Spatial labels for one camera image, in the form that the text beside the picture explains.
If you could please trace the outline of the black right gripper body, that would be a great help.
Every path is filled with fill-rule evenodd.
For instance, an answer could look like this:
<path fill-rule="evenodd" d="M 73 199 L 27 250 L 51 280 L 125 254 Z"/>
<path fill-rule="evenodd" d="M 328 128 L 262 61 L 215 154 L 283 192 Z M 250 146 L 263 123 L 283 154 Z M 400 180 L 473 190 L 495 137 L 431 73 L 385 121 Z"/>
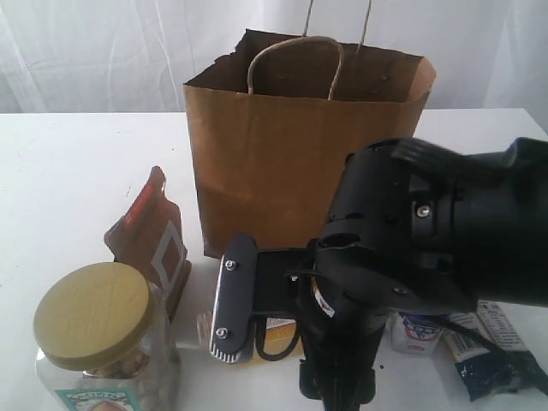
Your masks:
<path fill-rule="evenodd" d="M 384 332 L 385 310 L 362 307 L 341 295 L 328 316 L 313 293 L 313 279 L 300 277 L 297 325 L 304 358 L 299 389 L 324 410 L 358 410 L 376 393 L 373 363 Z"/>

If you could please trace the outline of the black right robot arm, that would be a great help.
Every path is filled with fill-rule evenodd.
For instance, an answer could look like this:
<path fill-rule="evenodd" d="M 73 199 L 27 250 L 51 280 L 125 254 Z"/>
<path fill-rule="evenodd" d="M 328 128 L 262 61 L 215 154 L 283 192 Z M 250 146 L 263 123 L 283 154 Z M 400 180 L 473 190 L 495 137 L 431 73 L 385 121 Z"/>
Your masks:
<path fill-rule="evenodd" d="M 479 301 L 547 303 L 547 145 L 452 152 L 415 138 L 347 156 L 299 276 L 301 394 L 356 410 L 390 313 L 445 324 Z"/>

